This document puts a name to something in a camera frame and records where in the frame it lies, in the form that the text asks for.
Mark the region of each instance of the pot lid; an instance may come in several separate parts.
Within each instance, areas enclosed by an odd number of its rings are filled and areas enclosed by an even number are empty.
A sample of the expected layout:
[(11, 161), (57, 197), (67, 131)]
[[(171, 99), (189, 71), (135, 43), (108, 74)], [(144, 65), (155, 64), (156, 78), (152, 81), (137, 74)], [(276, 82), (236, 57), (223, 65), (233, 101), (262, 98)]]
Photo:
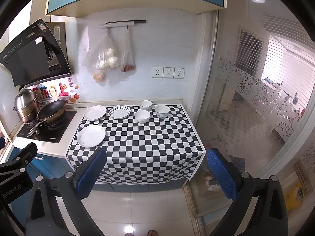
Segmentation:
[(34, 101), (35, 98), (36, 94), (34, 93), (34, 91), (21, 87), (19, 89), (18, 95), (15, 97), (14, 100), (15, 110), (21, 110), (24, 107), (27, 107), (31, 102)]

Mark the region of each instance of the wall socket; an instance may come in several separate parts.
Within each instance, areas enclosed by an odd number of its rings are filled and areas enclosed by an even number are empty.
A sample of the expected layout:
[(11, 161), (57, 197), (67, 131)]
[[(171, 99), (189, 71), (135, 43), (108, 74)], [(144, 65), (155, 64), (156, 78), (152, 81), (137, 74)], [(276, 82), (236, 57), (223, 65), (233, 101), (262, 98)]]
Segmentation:
[(174, 67), (164, 67), (163, 78), (174, 78)]
[(152, 67), (152, 78), (163, 78), (163, 67)]
[(175, 68), (174, 78), (184, 79), (185, 69), (184, 68)]

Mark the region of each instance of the wok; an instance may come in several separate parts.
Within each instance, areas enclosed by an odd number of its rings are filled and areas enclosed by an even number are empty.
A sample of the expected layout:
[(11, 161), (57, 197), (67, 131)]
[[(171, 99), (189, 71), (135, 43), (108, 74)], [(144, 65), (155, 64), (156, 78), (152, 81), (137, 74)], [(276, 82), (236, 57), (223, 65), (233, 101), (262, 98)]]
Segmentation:
[(54, 122), (56, 121), (66, 110), (66, 101), (64, 99), (55, 100), (46, 106), (44, 106), (38, 113), (37, 119), (39, 123), (37, 123), (27, 134), (27, 137), (34, 134), (36, 128), (41, 125), (43, 122)]

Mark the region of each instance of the foot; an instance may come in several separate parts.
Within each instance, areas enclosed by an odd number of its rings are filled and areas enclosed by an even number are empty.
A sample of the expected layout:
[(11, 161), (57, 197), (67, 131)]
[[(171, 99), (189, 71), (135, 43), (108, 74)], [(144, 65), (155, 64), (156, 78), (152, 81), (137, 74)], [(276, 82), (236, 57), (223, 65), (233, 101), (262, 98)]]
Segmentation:
[(148, 236), (158, 236), (158, 233), (154, 230), (148, 231)]

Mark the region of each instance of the bowl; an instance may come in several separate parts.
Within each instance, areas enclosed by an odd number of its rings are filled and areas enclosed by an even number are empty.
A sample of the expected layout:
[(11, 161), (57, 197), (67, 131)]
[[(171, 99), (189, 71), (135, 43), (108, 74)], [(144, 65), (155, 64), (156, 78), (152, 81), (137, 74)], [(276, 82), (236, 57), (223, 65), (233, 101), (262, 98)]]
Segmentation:
[(165, 119), (168, 117), (170, 108), (168, 106), (160, 105), (155, 108), (155, 113), (158, 118)]
[(153, 103), (150, 100), (142, 100), (139, 102), (139, 106), (141, 110), (152, 111)]
[(136, 121), (141, 124), (148, 122), (150, 116), (151, 116), (150, 112), (146, 110), (139, 110), (134, 114), (134, 118), (136, 119)]

